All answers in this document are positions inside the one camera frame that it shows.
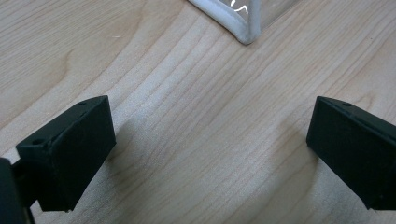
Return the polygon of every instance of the screw hole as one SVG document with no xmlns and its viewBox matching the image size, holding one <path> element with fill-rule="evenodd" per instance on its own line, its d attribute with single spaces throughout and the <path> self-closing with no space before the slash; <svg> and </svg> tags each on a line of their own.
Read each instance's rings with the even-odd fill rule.
<svg viewBox="0 0 396 224">
<path fill-rule="evenodd" d="M 44 141 L 45 141 L 44 139 L 39 138 L 39 139 L 34 140 L 34 141 L 32 142 L 32 144 L 33 144 L 33 145 L 40 145 L 40 144 L 42 144 Z"/>
</svg>

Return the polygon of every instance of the wood grain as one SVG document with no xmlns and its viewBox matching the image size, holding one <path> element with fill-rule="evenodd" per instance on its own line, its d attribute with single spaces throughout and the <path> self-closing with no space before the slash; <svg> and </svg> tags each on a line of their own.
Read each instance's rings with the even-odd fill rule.
<svg viewBox="0 0 396 224">
<path fill-rule="evenodd" d="M 303 0 L 243 46 L 182 0 L 0 1 L 0 155 L 110 98 L 117 146 L 37 223 L 394 223 L 306 146 L 318 95 L 396 124 L 396 2 Z"/>
</svg>

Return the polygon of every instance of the light wood tabletop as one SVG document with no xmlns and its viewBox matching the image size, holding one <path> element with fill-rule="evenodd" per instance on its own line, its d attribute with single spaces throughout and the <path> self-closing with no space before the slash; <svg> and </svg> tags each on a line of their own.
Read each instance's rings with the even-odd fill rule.
<svg viewBox="0 0 396 224">
<path fill-rule="evenodd" d="M 396 124 L 396 1 L 303 0 L 249 46 L 185 0 L 1 0 L 0 155 L 108 95 L 117 145 L 37 223 L 395 223 L 309 149 L 317 96 Z"/>
</svg>

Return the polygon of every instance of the black object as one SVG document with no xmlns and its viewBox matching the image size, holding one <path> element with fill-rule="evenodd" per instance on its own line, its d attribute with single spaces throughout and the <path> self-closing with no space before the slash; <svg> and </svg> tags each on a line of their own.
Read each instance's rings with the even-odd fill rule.
<svg viewBox="0 0 396 224">
<path fill-rule="evenodd" d="M 306 142 L 367 209 L 396 209 L 395 126 L 352 104 L 319 96 Z"/>
<path fill-rule="evenodd" d="M 17 144 L 12 169 L 0 160 L 0 220 L 33 222 L 35 200 L 43 211 L 73 210 L 115 144 L 107 96 L 73 105 Z"/>
</svg>

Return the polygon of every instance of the transparent container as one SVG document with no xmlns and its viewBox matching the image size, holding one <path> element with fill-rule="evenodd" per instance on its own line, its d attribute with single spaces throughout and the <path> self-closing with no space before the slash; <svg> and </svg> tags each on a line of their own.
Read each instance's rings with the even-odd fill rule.
<svg viewBox="0 0 396 224">
<path fill-rule="evenodd" d="M 227 28 L 240 42 L 250 44 L 299 0 L 189 1 Z"/>
</svg>

